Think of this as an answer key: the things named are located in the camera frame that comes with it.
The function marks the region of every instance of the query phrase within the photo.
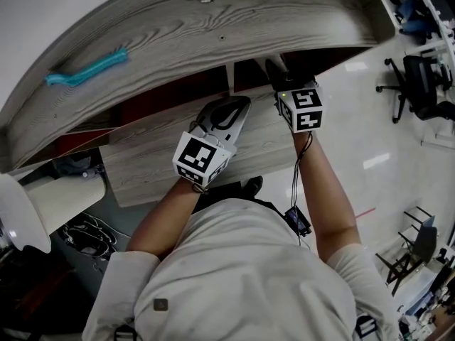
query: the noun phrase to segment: floor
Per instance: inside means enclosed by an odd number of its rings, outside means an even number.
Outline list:
[[[398,231],[414,231],[409,229],[411,222],[403,211],[413,211],[416,205],[436,215],[440,242],[448,239],[454,224],[454,155],[420,145],[423,138],[433,140],[437,132],[450,134],[450,123],[438,119],[420,121],[406,107],[401,122],[393,124],[396,94],[375,91],[376,85],[396,83],[384,59],[394,58],[401,66],[405,49],[412,45],[408,37],[398,36],[317,77],[327,107],[325,125],[317,136],[348,194],[358,216],[363,244],[371,254],[397,243]],[[288,210],[292,175],[293,168],[264,175],[264,185],[257,197],[273,202],[282,212]],[[153,206],[121,209],[109,191],[89,212],[131,234]],[[301,185],[298,206],[308,214]],[[118,238],[118,250],[122,250],[127,239],[120,235]],[[313,234],[305,240],[315,249]],[[101,272],[93,269],[90,259],[64,249],[61,240],[55,237],[54,241],[95,295]],[[101,271],[104,268],[105,264],[101,264]]]

